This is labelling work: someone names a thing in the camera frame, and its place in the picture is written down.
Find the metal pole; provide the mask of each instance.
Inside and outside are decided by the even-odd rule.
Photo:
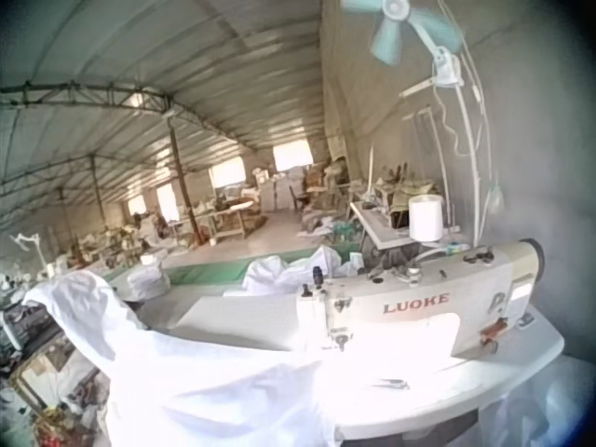
[[[100,194],[100,186],[97,183],[97,173],[95,172],[95,156],[91,154],[89,156],[91,162],[91,175],[93,176],[93,187],[95,188],[95,198],[97,199],[97,205],[100,207],[100,215],[102,217],[103,228],[108,228],[108,223],[105,220],[105,212],[103,212],[102,195]]]
[[[188,190],[186,189],[186,181],[184,180],[184,173],[183,173],[183,165],[180,162],[180,154],[178,153],[178,142],[176,140],[176,131],[171,124],[170,118],[168,118],[168,127],[169,127],[169,142],[171,143],[171,152],[174,156],[174,164],[176,166],[176,172],[178,174],[178,182],[180,183],[180,190],[183,193],[184,199],[184,206],[186,207],[186,213],[188,214],[188,219],[190,219],[190,224],[193,227],[193,233],[195,233],[196,240],[199,244],[203,243],[203,236],[198,229],[198,225],[196,224],[195,214],[193,213],[193,205],[190,202],[190,196],[188,195]]]
[[[58,188],[58,199],[62,204],[62,211],[64,212],[64,222],[66,223],[66,228],[68,229],[68,236],[71,239],[71,245],[75,243],[75,237],[73,236],[73,229],[71,228],[70,222],[68,222],[68,211],[66,210],[66,204],[64,203],[64,191],[62,188]]]

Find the green cloth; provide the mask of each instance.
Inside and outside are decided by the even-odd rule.
[[[350,252],[358,250],[358,244],[346,242],[333,245],[332,248],[339,253],[342,257],[342,261],[346,262],[349,260]],[[172,286],[233,284],[240,282],[244,278],[244,275],[249,268],[249,264],[255,259],[277,255],[286,263],[293,263],[299,259],[311,256],[316,250],[317,248],[312,248],[286,251],[282,253],[270,253],[263,256],[243,258],[226,263],[186,265],[166,269],[166,273],[169,276]]]
[[[118,278],[120,275],[122,275],[127,270],[129,270],[128,267],[125,267],[124,265],[119,265],[114,270],[112,270],[110,273],[108,273],[106,276],[104,276],[103,279],[105,279],[106,282],[110,282],[110,281]]]

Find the fan blade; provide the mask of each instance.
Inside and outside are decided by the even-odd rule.
[[[396,65],[400,61],[401,35],[398,21],[383,18],[372,42],[371,53],[387,65]]]
[[[342,8],[350,11],[376,12],[383,9],[383,0],[342,0]]]
[[[408,22],[423,27],[437,46],[446,47],[452,53],[462,47],[461,32],[443,16],[427,9],[413,7]]]

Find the chair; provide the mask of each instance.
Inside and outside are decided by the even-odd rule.
[[[291,189],[291,186],[289,186],[290,188],[290,194],[291,194],[291,200],[294,202],[294,210],[303,210],[305,208],[305,206],[308,204],[308,202],[310,201],[310,197],[308,196],[308,194],[301,194],[299,196],[296,196],[294,194],[294,190]]]

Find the thread spool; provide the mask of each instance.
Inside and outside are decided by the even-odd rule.
[[[410,237],[418,242],[434,242],[443,236],[443,197],[425,194],[409,201]]]

